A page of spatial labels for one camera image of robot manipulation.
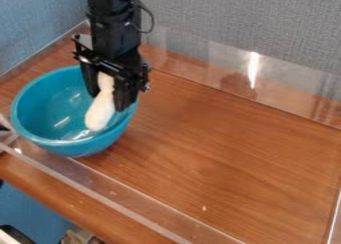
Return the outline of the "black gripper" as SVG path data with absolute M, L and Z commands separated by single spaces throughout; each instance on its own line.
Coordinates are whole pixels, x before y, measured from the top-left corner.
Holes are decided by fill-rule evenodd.
M 100 91 L 98 75 L 116 79 L 114 102 L 118 112 L 137 102 L 148 89 L 150 66 L 141 53 L 142 12 L 152 14 L 141 0 L 88 0 L 92 34 L 75 34 L 75 59 L 81 63 L 89 94 Z

